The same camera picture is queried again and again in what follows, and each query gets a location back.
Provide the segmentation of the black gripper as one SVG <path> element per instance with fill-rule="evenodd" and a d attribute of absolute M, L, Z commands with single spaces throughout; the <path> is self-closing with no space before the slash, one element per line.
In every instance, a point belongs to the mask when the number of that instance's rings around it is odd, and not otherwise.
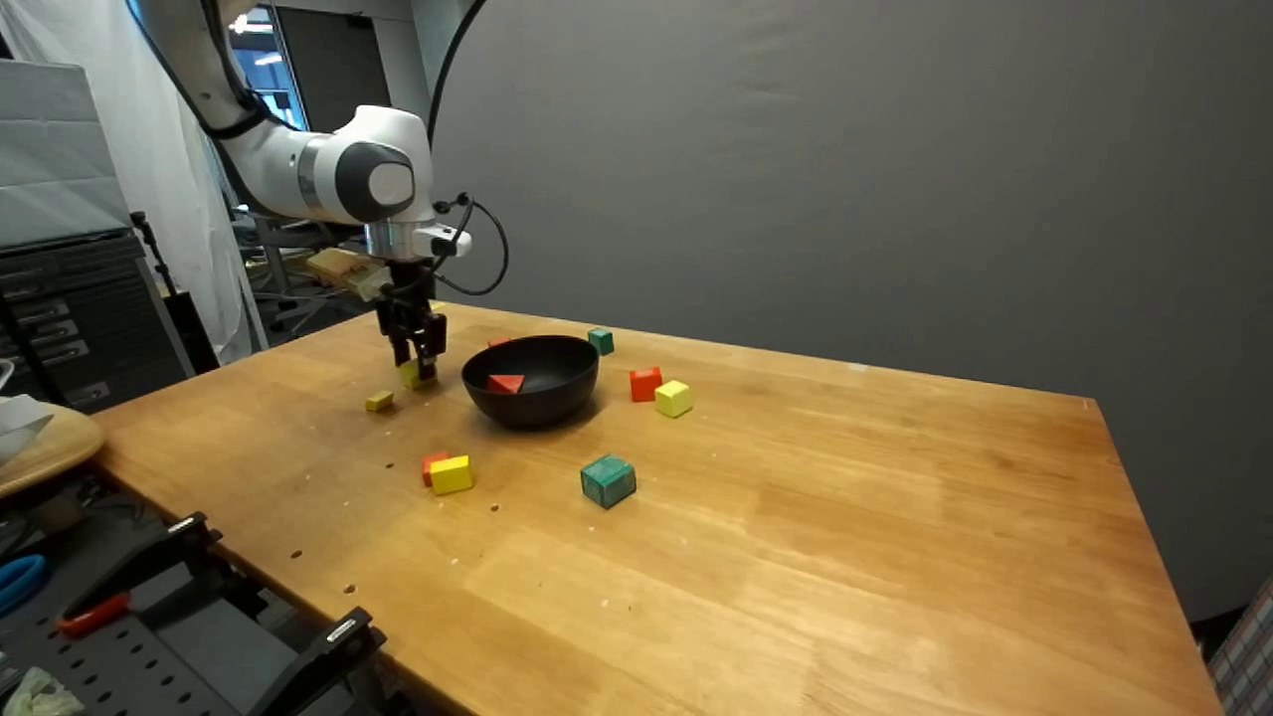
<path fill-rule="evenodd" d="M 391 337 L 393 367 L 417 357 L 421 390 L 439 386 L 439 357 L 444 349 L 444 320 L 434 309 L 434 264 L 391 257 L 391 281 L 377 297 L 377 332 Z"/>

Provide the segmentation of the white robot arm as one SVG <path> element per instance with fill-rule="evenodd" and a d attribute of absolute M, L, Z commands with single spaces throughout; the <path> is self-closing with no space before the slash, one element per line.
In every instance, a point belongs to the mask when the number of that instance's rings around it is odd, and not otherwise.
<path fill-rule="evenodd" d="M 370 308 L 391 362 L 410 369 L 415 386 L 434 386 L 444 354 L 434 290 L 462 228 L 439 216 L 425 118 L 358 105 L 336 130 L 289 129 L 247 86 L 230 56 L 236 0 L 125 4 L 251 207 L 370 233 L 370 255 L 386 265 Z"/>

